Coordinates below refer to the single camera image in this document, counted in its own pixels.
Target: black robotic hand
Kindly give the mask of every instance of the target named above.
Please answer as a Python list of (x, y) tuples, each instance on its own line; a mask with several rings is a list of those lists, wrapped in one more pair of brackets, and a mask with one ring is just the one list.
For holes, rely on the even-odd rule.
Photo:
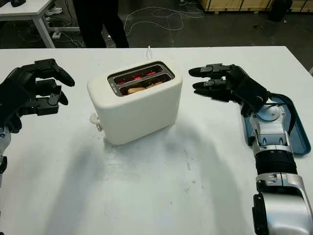
[(59, 102), (68, 105), (61, 86), (52, 78), (70, 87), (75, 85), (54, 59), (14, 69), (0, 84), (0, 128), (6, 126), (11, 133), (18, 133), (22, 128), (21, 116), (56, 114)]
[(236, 65), (211, 64), (191, 69), (189, 74), (210, 78), (193, 85), (196, 94), (223, 102), (237, 102), (243, 106), (241, 114), (245, 117), (251, 112), (257, 113), (269, 98), (270, 93)]

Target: cable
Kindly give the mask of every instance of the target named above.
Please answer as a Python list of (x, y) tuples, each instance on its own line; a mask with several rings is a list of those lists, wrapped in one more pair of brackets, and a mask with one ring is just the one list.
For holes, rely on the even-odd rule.
[(69, 5), (68, 5), (68, 0), (65, 0), (65, 6), (67, 7), (67, 11), (68, 11), (68, 14), (70, 16), (70, 27), (73, 26), (73, 21), (75, 21), (75, 23), (77, 23), (77, 21), (73, 18), (71, 12), (70, 12), (70, 9), (69, 9)]
[(70, 21), (67, 20), (67, 19), (63, 19), (63, 18), (61, 18), (61, 17), (56, 17), (56, 16), (50, 17), (50, 19), (51, 19), (51, 22), (52, 22), (52, 24), (53, 24), (53, 27), (55, 27), (53, 20), (63, 22), (64, 25), (63, 25), (62, 27), (68, 27), (68, 26), (70, 26)]
[[(197, 4), (197, 3), (196, 3), (196, 2), (185, 2), (185, 3), (183, 3), (183, 5), (187, 5), (187, 4)], [(152, 8), (157, 8), (156, 10), (154, 10), (154, 11), (151, 13), (151, 15), (152, 15), (153, 17), (156, 17), (156, 18), (168, 18), (168, 17), (171, 17), (171, 16), (173, 16), (173, 15), (179, 15), (179, 16), (180, 16), (181, 27), (179, 27), (179, 28), (166, 28), (166, 27), (163, 27), (163, 26), (161, 26), (160, 24), (155, 23), (155, 22), (153, 22), (153, 21), (139, 21), (139, 22), (136, 22), (136, 23), (132, 24), (132, 26), (131, 26), (131, 28), (130, 28), (130, 31), (126, 34), (126, 37), (128, 37), (128, 36), (132, 33), (133, 27), (134, 27), (135, 25), (137, 25), (137, 24), (141, 24), (141, 23), (150, 23), (150, 24), (155, 24), (155, 25), (157, 25), (157, 26), (159, 26), (159, 27), (161, 27), (161, 28), (163, 28), (163, 29), (165, 29), (165, 30), (168, 30), (168, 31), (179, 31), (179, 30), (181, 30), (181, 29), (184, 28), (184, 23), (183, 23), (182, 16), (186, 16), (186, 17), (188, 17), (188, 18), (194, 18), (194, 19), (195, 19), (195, 18), (198, 18), (198, 19), (199, 19), (199, 18), (203, 18), (203, 17), (204, 17), (203, 11), (199, 10), (198, 8), (190, 7), (190, 6), (186, 6), (186, 7), (192, 8), (192, 9), (196, 9), (196, 12), (176, 11), (176, 10), (173, 10), (173, 9), (164, 8), (164, 7), (158, 7), (158, 6), (148, 6), (148, 7), (145, 7), (145, 8), (140, 8), (140, 9), (138, 9), (138, 10), (132, 12), (131, 14), (129, 14), (129, 15), (126, 17), (125, 23), (124, 23), (124, 31), (125, 31), (125, 29), (126, 29), (126, 24), (127, 24), (127, 21), (128, 21), (129, 16), (131, 16), (131, 15), (137, 13), (138, 11), (146, 10), (146, 9), (152, 9)], [(158, 12), (158, 11), (164, 11), (164, 10), (172, 11), (173, 13), (172, 13), (172, 14), (169, 14), (169, 15), (166, 15), (166, 16), (158, 16), (158, 15), (156, 15), (156, 12)], [(201, 14), (201, 16), (190, 16), (190, 15), (188, 15), (188, 14)]]
[(37, 39), (37, 40), (34, 40), (34, 41), (28, 41), (26, 39), (24, 39), (22, 36), (21, 36), (21, 32), (18, 30), (18, 35), (19, 35), (19, 38), (21, 38), (24, 42), (27, 42), (27, 43), (35, 43), (35, 42), (38, 42), (41, 40), (41, 38)]
[(79, 41), (79, 40), (74, 40), (72, 39), (70, 36), (68, 36), (67, 34), (60, 32), (61, 34), (63, 34), (64, 36), (66, 36), (69, 40), (65, 40), (65, 41), (61, 41), (59, 39), (57, 39), (56, 41), (59, 43), (72, 43), (76, 48), (83, 48), (83, 44)]

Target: toaster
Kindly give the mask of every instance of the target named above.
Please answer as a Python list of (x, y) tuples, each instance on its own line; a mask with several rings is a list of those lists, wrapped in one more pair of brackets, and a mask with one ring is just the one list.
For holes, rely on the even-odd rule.
[(175, 122), (182, 76), (163, 61), (103, 73), (88, 82), (90, 117), (112, 144), (124, 144)]

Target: table surface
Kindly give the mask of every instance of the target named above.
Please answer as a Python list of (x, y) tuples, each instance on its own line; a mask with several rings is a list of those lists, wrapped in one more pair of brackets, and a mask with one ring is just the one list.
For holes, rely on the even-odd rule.
[(3, 16), (29, 16), (38, 15), (53, 0), (26, 0), (26, 2), (18, 7), (12, 7), (11, 3), (7, 3), (0, 7), (0, 17)]
[[(0, 228), (8, 235), (251, 235), (255, 160), (239, 107), (193, 94), (188, 69), (236, 64), (272, 92), (293, 99), (313, 140), (313, 78), (285, 47), (152, 49), (183, 75), (176, 123), (112, 146), (89, 122), (87, 81), (145, 62), (146, 49), (0, 50), (0, 79), (35, 60), (55, 58), (76, 80), (69, 106), (25, 116), (6, 151)], [(312, 154), (296, 158), (313, 201)]]

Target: floor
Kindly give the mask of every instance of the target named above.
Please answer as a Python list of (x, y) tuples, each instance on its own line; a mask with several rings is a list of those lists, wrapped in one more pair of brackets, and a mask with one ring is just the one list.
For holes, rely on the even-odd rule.
[[(64, 1), (56, 0), (64, 12), (56, 15), (54, 25), (65, 25), (70, 17)], [(203, 13), (197, 4), (179, 5), (179, 0), (120, 0), (120, 17), (125, 22), (135, 10), (158, 6), (175, 11), (192, 12), (177, 14), (157, 8), (142, 9), (130, 15), (125, 25), (130, 47), (224, 47), (224, 46), (282, 46), (285, 45), (295, 57), (310, 70), (313, 67), (313, 14), (288, 13), (281, 22), (268, 20), (266, 13)], [(74, 17), (74, 8), (69, 3)], [(79, 32), (67, 33), (56, 47), (80, 47), (83, 45)], [(104, 30), (103, 35), (109, 39)], [(107, 41), (113, 47), (112, 40)], [(0, 48), (44, 48), (32, 22), (7, 22), (0, 25)]]

